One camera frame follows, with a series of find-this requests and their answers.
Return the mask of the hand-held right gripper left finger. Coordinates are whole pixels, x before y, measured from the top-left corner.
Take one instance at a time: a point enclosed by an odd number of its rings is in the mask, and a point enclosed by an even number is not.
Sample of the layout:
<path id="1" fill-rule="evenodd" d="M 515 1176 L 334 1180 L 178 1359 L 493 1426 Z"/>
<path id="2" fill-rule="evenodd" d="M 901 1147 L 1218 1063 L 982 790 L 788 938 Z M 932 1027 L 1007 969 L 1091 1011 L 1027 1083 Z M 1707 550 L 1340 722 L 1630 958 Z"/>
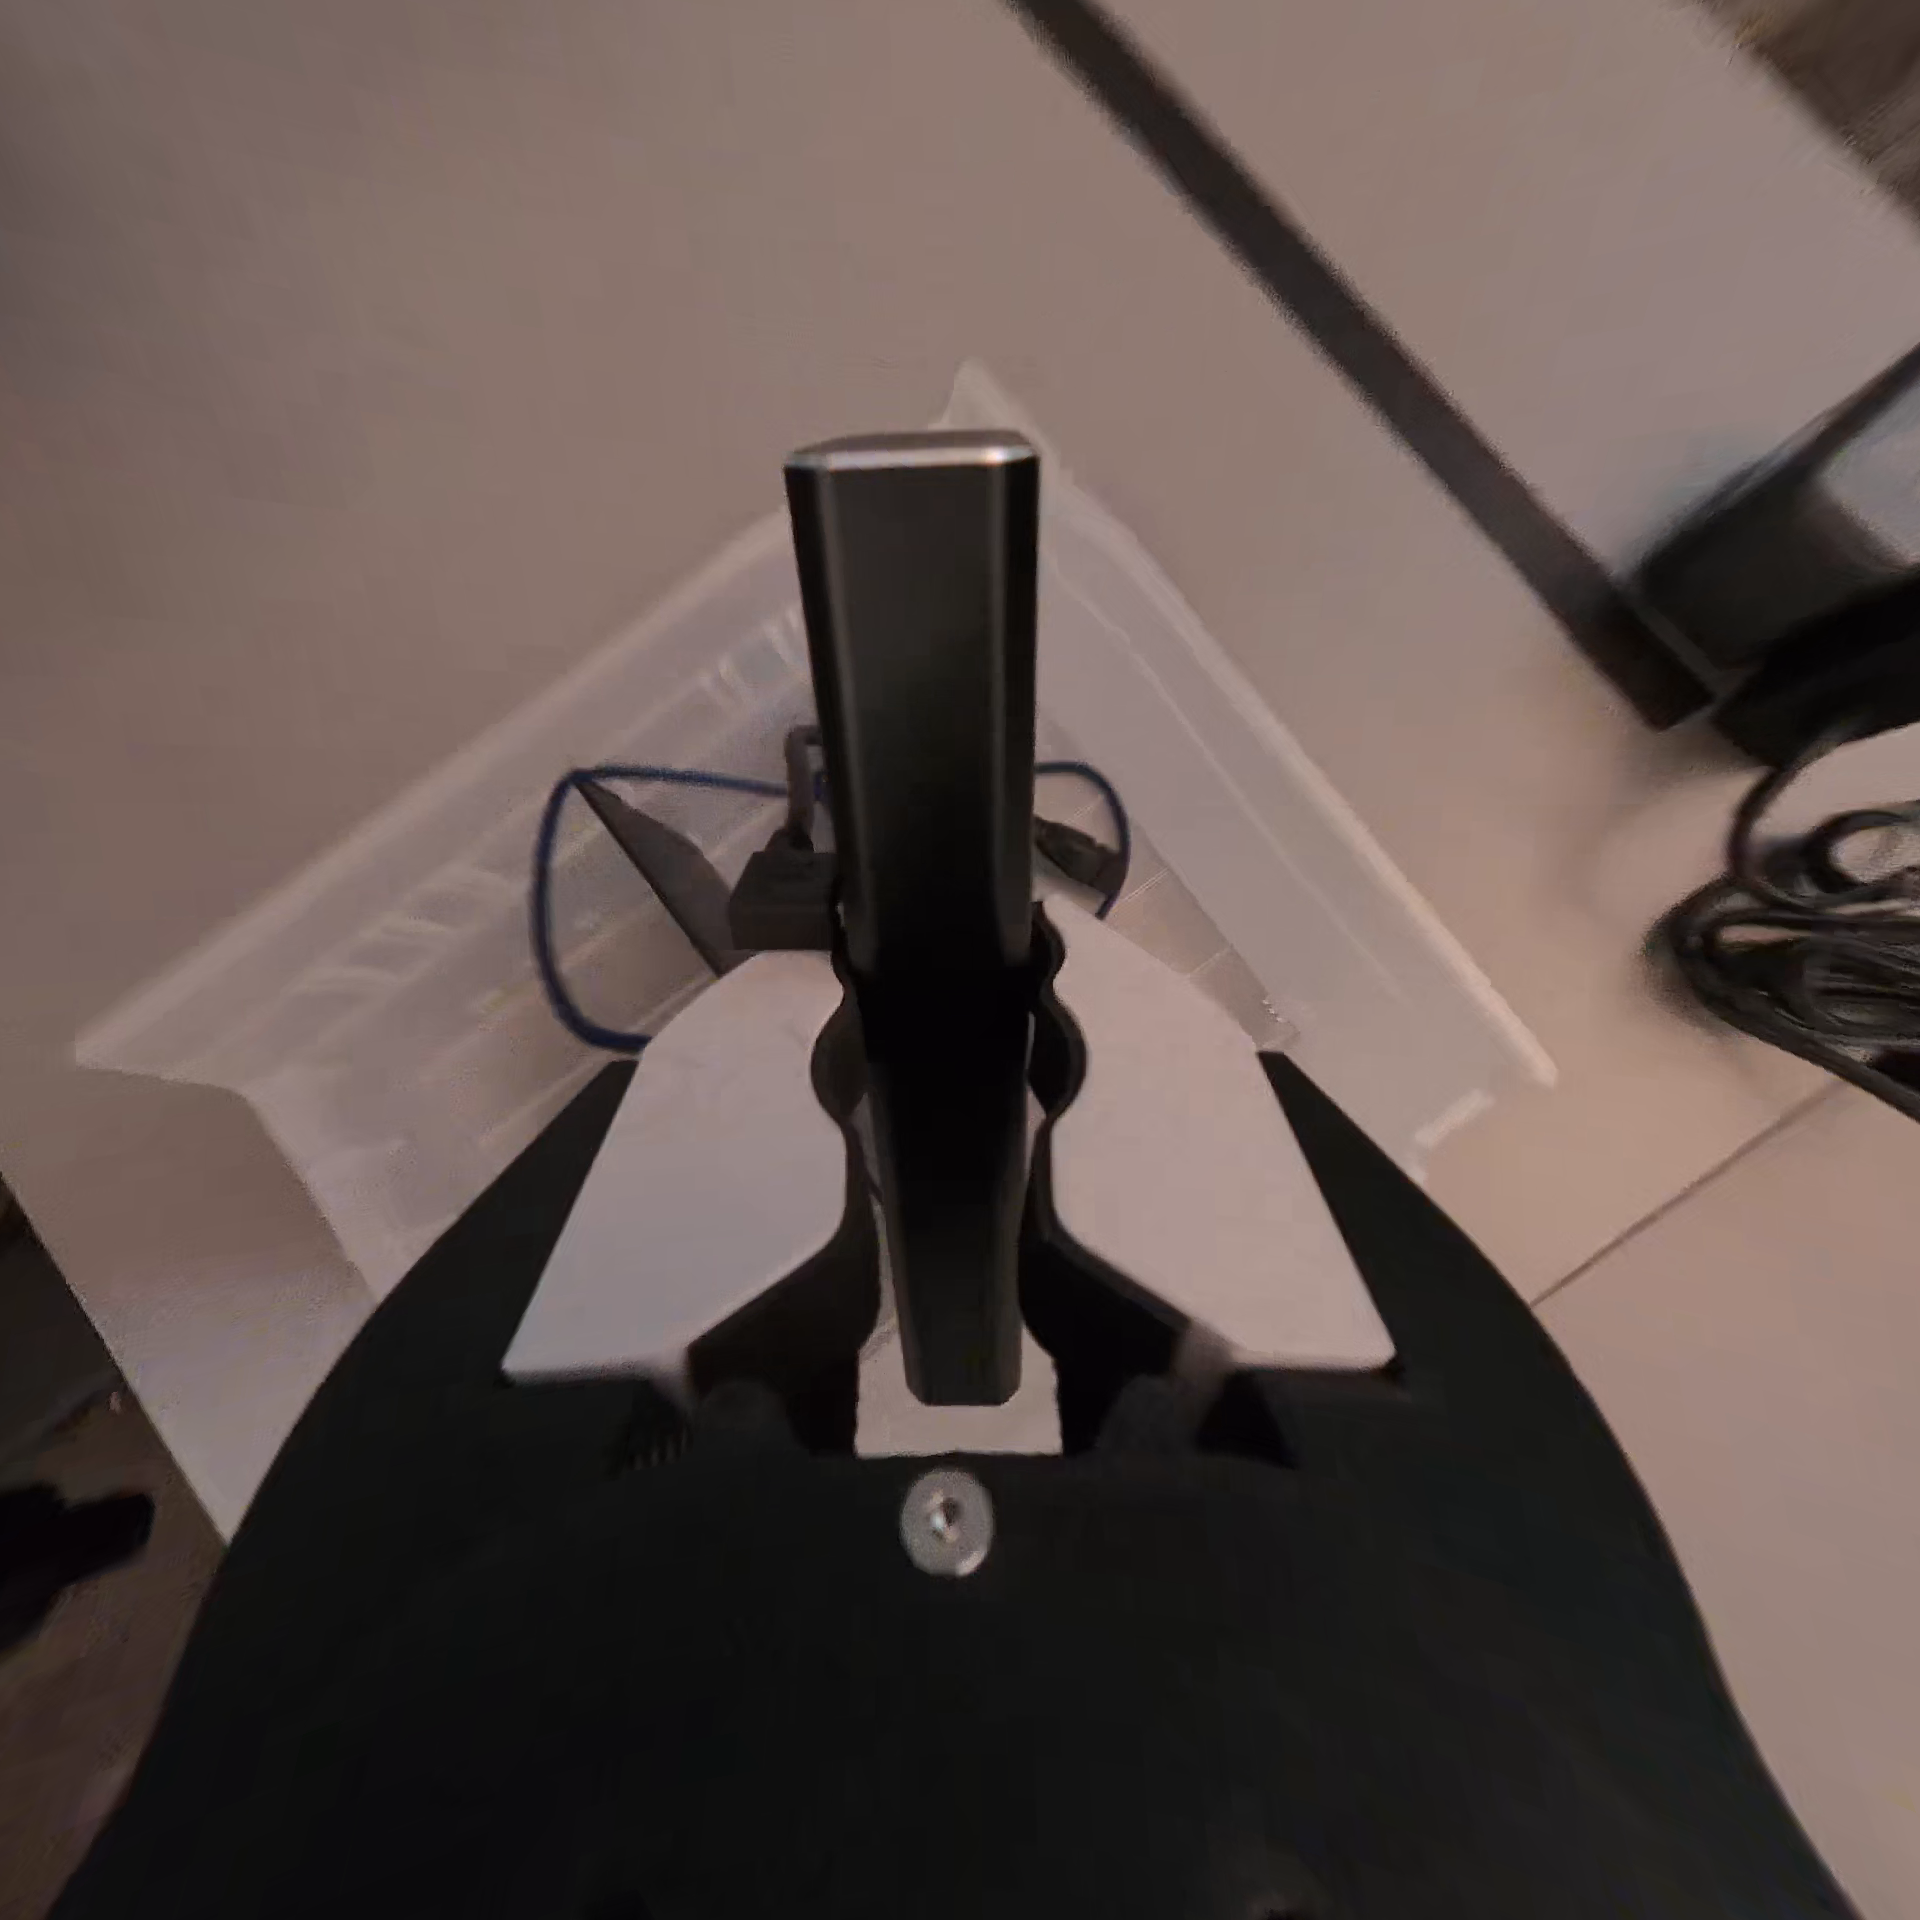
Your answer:
<path id="1" fill-rule="evenodd" d="M 766 952 L 721 976 L 641 1055 L 505 1377 L 637 1378 L 685 1414 L 754 1386 L 804 1450 L 853 1451 L 882 1308 L 863 1090 L 829 955 Z"/>

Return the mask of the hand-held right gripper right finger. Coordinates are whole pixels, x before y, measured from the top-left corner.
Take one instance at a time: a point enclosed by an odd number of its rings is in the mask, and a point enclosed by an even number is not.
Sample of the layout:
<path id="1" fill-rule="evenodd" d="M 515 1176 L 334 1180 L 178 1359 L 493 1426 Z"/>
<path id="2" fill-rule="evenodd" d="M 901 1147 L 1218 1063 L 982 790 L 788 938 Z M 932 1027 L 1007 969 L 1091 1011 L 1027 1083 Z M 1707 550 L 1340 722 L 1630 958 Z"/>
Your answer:
<path id="1" fill-rule="evenodd" d="M 1242 1024 L 1094 918 L 1036 918 L 1036 982 L 1023 1326 L 1063 1451 L 1137 1380 L 1236 1436 L 1265 1425 L 1249 1377 L 1383 1377 L 1394 1340 Z"/>

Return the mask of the clear plastic bin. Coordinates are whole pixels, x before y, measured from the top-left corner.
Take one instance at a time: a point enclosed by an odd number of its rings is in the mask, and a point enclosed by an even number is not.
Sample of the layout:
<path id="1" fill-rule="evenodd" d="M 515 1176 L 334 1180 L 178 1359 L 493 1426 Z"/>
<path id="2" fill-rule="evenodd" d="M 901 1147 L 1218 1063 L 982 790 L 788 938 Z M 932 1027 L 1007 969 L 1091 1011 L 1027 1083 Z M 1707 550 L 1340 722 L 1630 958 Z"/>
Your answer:
<path id="1" fill-rule="evenodd" d="M 1042 449 L 1039 760 L 1083 762 L 1133 830 L 1110 924 L 1268 1011 L 1277 1043 L 1422 1171 L 1548 1051 L 1234 675 L 1164 568 L 981 367 L 942 425 Z M 604 1066 L 550 1015 L 527 932 L 541 806 L 573 768 L 773 783 L 810 716 L 783 507 L 561 683 L 75 1035 L 75 1063 L 243 1098 L 373 1292 Z"/>

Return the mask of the black power adapter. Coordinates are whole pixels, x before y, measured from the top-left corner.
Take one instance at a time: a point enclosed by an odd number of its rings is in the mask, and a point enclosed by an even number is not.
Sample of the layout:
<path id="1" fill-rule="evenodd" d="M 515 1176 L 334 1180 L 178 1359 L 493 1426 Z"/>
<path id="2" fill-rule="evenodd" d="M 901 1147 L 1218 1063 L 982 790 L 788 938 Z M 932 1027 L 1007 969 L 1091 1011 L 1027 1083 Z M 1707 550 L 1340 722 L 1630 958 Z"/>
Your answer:
<path id="1" fill-rule="evenodd" d="M 1917 721 L 1917 351 L 1703 499 L 1635 587 L 1707 671 L 1711 730 L 1781 768 Z"/>

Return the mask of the black USB hub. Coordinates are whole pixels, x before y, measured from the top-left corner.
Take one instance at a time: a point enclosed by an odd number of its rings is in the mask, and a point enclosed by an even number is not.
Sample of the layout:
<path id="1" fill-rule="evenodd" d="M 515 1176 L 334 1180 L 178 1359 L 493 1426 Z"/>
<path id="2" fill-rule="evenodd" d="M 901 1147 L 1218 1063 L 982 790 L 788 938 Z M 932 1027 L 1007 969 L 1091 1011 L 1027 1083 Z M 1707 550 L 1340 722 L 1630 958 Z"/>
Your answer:
<path id="1" fill-rule="evenodd" d="M 1039 452 L 837 439 L 783 499 L 905 1384 L 990 1408 L 1021 1377 Z"/>

